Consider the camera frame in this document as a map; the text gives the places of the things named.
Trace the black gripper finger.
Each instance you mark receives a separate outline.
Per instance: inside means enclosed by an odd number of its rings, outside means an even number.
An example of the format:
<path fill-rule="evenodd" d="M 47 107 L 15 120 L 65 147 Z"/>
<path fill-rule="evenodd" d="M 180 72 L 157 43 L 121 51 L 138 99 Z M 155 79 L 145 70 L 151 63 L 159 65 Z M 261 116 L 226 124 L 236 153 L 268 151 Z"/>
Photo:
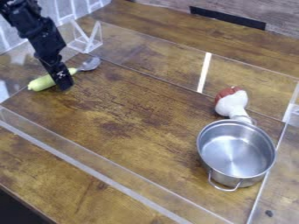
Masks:
<path fill-rule="evenodd" d="M 74 86 L 74 79 L 66 64 L 59 59 L 54 61 L 41 59 L 41 62 L 59 89 L 69 90 Z"/>

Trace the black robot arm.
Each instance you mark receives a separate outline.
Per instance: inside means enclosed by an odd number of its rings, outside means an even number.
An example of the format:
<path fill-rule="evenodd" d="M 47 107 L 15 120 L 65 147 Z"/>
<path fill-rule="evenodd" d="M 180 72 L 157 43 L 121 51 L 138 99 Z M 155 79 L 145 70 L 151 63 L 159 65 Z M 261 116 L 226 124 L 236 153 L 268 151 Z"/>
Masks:
<path fill-rule="evenodd" d="M 0 0 L 0 15 L 27 39 L 54 83 L 61 90 L 74 86 L 71 72 L 62 61 L 62 50 L 67 46 L 62 33 L 50 17 L 42 15 L 38 0 Z"/>

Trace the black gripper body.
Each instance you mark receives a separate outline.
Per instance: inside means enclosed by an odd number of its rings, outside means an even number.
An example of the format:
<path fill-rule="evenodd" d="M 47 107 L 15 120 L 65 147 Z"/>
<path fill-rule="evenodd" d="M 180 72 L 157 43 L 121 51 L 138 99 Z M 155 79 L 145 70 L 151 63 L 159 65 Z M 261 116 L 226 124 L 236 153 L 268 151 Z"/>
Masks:
<path fill-rule="evenodd" d="M 22 39 L 29 39 L 41 60 L 59 59 L 66 42 L 50 17 L 43 17 L 29 8 L 15 9 L 10 17 Z"/>

